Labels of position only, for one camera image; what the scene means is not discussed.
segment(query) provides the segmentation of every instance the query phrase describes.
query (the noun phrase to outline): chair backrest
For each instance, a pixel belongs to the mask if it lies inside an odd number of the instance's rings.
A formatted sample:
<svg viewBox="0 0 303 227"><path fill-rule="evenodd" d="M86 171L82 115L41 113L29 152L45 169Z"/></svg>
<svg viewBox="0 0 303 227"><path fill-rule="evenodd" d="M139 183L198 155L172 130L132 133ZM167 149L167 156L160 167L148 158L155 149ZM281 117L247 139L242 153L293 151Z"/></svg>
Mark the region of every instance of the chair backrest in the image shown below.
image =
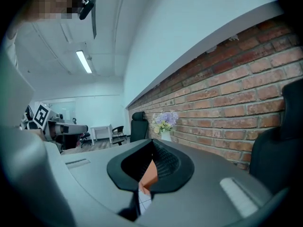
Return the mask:
<svg viewBox="0 0 303 227"><path fill-rule="evenodd" d="M143 140L146 137L148 121L143 119L144 112L136 112L132 115L130 142Z"/></svg>
<svg viewBox="0 0 303 227"><path fill-rule="evenodd" d="M117 128L112 129L112 132L114 132L115 130L117 130L118 133L123 133L123 129L124 129L124 126L119 126Z"/></svg>
<svg viewBox="0 0 303 227"><path fill-rule="evenodd" d="M303 152L303 79L283 88L285 114L281 127L267 130L256 139L251 153L250 174L273 194L300 176Z"/></svg>

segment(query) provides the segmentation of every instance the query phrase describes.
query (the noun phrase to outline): flower vase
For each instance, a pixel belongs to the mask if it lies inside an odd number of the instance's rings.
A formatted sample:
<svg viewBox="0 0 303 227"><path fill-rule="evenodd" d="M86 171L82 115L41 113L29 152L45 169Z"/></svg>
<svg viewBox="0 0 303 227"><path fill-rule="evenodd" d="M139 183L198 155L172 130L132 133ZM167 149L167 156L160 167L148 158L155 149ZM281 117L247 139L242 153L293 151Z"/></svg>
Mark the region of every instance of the flower vase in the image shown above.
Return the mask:
<svg viewBox="0 0 303 227"><path fill-rule="evenodd" d="M170 131L163 131L163 132L161 132L161 139L162 140L171 141Z"/></svg>

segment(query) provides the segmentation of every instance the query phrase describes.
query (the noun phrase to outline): purple flower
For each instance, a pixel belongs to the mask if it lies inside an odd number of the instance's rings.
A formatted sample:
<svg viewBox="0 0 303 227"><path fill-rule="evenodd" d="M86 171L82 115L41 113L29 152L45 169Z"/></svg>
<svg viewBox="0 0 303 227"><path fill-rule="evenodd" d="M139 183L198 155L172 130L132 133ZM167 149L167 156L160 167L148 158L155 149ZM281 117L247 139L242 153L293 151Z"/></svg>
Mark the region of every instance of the purple flower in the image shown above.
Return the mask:
<svg viewBox="0 0 303 227"><path fill-rule="evenodd" d="M164 112L156 117L155 121L157 124L161 124L163 121L169 123L171 126L175 126L178 120L178 114L176 112Z"/></svg>

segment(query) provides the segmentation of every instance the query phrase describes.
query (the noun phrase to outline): ceiling light fixture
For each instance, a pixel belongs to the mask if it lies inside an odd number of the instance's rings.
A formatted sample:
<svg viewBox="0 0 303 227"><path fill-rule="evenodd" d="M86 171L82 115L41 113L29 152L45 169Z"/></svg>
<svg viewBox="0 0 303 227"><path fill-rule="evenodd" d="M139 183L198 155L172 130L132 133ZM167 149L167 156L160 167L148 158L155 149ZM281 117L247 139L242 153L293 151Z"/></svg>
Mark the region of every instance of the ceiling light fixture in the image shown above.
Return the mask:
<svg viewBox="0 0 303 227"><path fill-rule="evenodd" d="M89 68L89 65L88 65L88 63L85 59L83 51L77 51L76 53L77 53L77 56L79 57L79 60L81 61L82 65L83 65L84 69L86 70L86 72L87 73L92 73L91 69Z"/></svg>

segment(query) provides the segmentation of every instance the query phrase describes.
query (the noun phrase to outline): white table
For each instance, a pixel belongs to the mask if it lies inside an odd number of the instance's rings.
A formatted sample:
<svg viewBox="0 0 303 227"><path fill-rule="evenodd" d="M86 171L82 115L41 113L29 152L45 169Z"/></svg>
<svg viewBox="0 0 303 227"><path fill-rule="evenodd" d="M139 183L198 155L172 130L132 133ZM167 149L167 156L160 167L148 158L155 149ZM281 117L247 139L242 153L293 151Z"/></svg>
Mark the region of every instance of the white table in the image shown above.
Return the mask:
<svg viewBox="0 0 303 227"><path fill-rule="evenodd" d="M96 139L97 141L97 137L96 137L96 131L97 130L108 130L108 137L109 137L109 142L112 143L112 131L111 131L111 124L110 125L103 125L103 126L93 126L91 127L91 133L92 133L92 137L91 137L91 142L93 143L93 146L95 145L94 139Z"/></svg>

